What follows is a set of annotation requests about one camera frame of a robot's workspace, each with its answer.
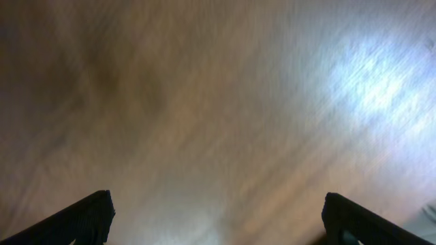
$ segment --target black object edge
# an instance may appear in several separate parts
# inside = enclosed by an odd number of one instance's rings
[[[350,232],[365,245],[415,244],[431,245],[416,235],[359,206],[337,193],[327,193],[322,220],[328,243],[356,244],[343,240],[343,232]]]
[[[108,239],[115,210],[110,191],[97,191],[0,242],[10,244],[101,245]]]

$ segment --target black plastic piece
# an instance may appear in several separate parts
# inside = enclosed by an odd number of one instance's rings
[[[115,210],[109,191],[98,191],[0,245],[102,245],[108,239]]]
[[[327,194],[322,220],[331,245],[431,244],[337,193]]]

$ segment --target floor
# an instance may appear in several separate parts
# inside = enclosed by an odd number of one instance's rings
[[[308,244],[436,190],[433,0],[0,2],[0,239],[100,189],[109,245]]]

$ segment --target wooden floor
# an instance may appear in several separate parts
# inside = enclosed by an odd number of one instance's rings
[[[100,189],[110,245],[308,244],[436,197],[433,0],[0,2],[0,238]]]

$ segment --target wood grain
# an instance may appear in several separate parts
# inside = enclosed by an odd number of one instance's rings
[[[2,1],[0,238],[100,189],[109,244],[308,244],[436,190],[431,0]]]

